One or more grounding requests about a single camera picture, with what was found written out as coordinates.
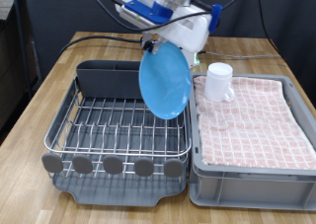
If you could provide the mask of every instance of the dish towel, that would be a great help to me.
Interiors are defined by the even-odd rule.
[[[286,104],[281,82],[235,77],[235,100],[217,103],[203,96],[205,80],[194,79],[205,164],[316,169],[316,152]]]

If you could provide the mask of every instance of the wooden table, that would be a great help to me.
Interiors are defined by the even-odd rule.
[[[77,33],[73,39],[91,35]],[[139,39],[140,35],[108,34]],[[276,53],[266,39],[210,37],[205,50],[225,54]],[[316,223],[316,213],[242,208],[199,207],[191,203],[188,187],[165,197],[155,207],[77,204],[59,192],[42,166],[43,138],[76,74],[88,59],[140,60],[139,44],[107,39],[81,41],[61,55],[0,148],[0,223]],[[204,54],[193,71],[205,71],[212,62],[229,63],[236,73],[288,76],[307,107],[316,111],[284,61],[279,57],[231,59]]]

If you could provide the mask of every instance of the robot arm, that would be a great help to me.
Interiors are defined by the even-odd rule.
[[[154,27],[189,14],[203,12],[192,5],[191,0],[123,0],[117,5],[119,15],[140,28]],[[212,17],[199,15],[177,21],[165,27],[146,32],[159,35],[161,41],[169,40],[187,53],[194,54],[203,49]]]

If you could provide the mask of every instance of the gray plastic drying tray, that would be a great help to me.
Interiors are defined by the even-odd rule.
[[[206,73],[193,73],[206,76]],[[316,145],[316,122],[289,78],[279,75],[234,74],[234,77],[281,81],[297,123]],[[200,206],[316,210],[316,171],[206,165],[201,161],[194,84],[190,97],[193,151],[190,198]]]

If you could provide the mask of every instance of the white mug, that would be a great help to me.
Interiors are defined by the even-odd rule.
[[[235,99],[231,87],[233,68],[225,63],[212,63],[208,66],[204,96],[215,102],[231,102]]]

